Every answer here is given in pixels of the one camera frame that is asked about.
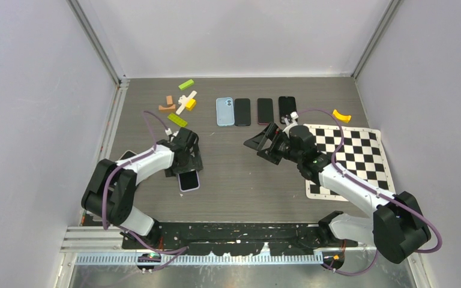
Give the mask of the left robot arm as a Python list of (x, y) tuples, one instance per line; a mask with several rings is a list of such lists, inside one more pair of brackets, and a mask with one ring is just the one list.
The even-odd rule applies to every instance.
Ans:
[(180, 128), (143, 153), (119, 161), (99, 161), (82, 196), (81, 206), (100, 216), (106, 224), (133, 231), (145, 248), (154, 248), (160, 240), (160, 232), (153, 228), (157, 220), (134, 207), (138, 185), (163, 171), (166, 177), (177, 178), (180, 191), (193, 191), (200, 187), (202, 169), (199, 136)]

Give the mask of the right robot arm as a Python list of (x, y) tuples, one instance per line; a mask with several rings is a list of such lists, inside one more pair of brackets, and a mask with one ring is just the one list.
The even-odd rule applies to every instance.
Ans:
[(327, 216), (318, 231), (326, 246), (352, 240), (375, 247), (387, 260), (399, 264), (412, 253), (422, 252), (432, 238), (433, 230), (411, 193), (395, 194), (359, 178), (334, 156), (318, 150), (315, 135), (305, 125), (281, 129), (270, 123), (244, 146), (275, 165), (282, 160), (295, 163), (304, 179), (337, 193), (367, 215), (335, 212)]

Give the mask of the purple phone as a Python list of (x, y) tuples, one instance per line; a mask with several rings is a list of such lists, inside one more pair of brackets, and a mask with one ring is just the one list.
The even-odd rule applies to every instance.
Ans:
[(258, 111), (258, 124), (268, 125), (274, 121), (273, 100), (271, 98), (258, 98), (257, 111)]

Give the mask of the black phone with dark frame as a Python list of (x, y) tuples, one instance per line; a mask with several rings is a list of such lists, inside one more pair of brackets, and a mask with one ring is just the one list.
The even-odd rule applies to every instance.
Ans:
[(251, 101), (249, 98), (234, 99), (234, 125), (246, 127), (251, 125)]

